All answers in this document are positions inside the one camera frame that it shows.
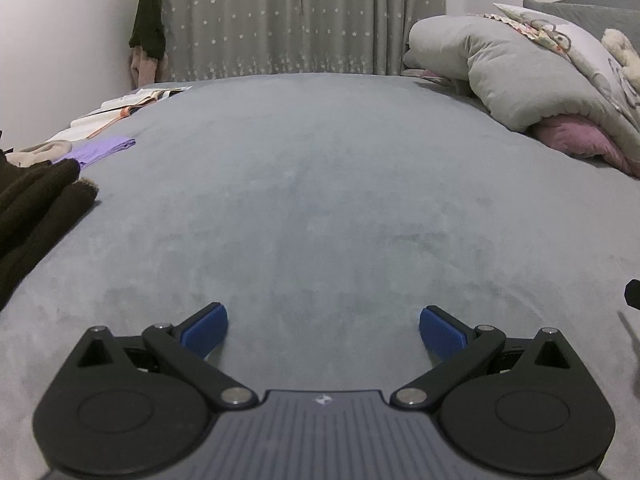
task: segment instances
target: curtain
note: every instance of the curtain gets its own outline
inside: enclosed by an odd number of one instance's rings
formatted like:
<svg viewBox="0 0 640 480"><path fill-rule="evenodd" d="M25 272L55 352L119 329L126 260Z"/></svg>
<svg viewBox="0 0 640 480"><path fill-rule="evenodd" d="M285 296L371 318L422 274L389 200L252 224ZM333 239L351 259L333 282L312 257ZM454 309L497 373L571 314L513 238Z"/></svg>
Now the curtain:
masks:
<svg viewBox="0 0 640 480"><path fill-rule="evenodd" d="M176 81L249 74L395 75L411 26L446 0L163 0Z"/></svg>

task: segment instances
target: blue textured pad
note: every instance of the blue textured pad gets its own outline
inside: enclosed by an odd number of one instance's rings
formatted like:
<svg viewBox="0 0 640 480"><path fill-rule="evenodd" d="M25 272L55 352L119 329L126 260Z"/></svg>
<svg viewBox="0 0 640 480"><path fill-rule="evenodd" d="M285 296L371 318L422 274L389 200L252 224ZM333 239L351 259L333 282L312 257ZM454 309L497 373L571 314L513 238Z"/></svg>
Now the blue textured pad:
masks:
<svg viewBox="0 0 640 480"><path fill-rule="evenodd" d="M204 359L222 343L228 325L226 308L218 305L182 332L180 344Z"/></svg>
<svg viewBox="0 0 640 480"><path fill-rule="evenodd" d="M420 337L428 350L443 361L466 346L466 336L440 316L424 308L420 313Z"/></svg>

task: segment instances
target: pink blanket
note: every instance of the pink blanket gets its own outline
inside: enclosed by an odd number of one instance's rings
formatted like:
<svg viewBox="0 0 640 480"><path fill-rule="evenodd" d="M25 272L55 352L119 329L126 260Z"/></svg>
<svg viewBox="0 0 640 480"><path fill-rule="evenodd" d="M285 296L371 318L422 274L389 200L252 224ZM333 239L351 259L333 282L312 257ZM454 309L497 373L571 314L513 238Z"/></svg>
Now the pink blanket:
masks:
<svg viewBox="0 0 640 480"><path fill-rule="evenodd" d="M578 158L601 156L614 168L640 178L640 163L626 158L605 132L582 116L547 117L534 124L530 133L554 150Z"/></svg>

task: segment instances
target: metal pin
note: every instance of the metal pin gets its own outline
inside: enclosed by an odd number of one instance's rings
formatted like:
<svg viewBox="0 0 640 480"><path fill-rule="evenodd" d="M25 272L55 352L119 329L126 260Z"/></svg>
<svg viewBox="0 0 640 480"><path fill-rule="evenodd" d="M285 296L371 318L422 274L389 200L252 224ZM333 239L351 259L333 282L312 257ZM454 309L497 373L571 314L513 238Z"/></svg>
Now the metal pin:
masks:
<svg viewBox="0 0 640 480"><path fill-rule="evenodd" d="M420 388L403 388L396 393L396 399L407 406L413 406L427 400L427 393Z"/></svg>
<svg viewBox="0 0 640 480"><path fill-rule="evenodd" d="M253 394L251 390L247 388L243 388L241 386L234 386L233 388L227 388L220 394L220 398L224 400L227 404L246 404L252 398Z"/></svg>

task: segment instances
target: open book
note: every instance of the open book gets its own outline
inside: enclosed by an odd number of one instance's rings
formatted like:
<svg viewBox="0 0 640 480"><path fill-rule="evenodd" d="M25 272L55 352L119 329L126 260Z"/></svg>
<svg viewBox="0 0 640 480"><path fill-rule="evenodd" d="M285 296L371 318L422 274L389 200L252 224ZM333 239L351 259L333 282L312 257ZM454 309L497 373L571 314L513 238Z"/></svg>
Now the open book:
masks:
<svg viewBox="0 0 640 480"><path fill-rule="evenodd" d="M135 94L128 94L117 99L111 99L102 103L100 108L89 112L74 121L69 127L56 133L49 140L75 140L91 139L98 135L114 122L129 117L151 103L155 103L171 97L177 93L189 89L189 86L174 88L147 88L140 89Z"/></svg>

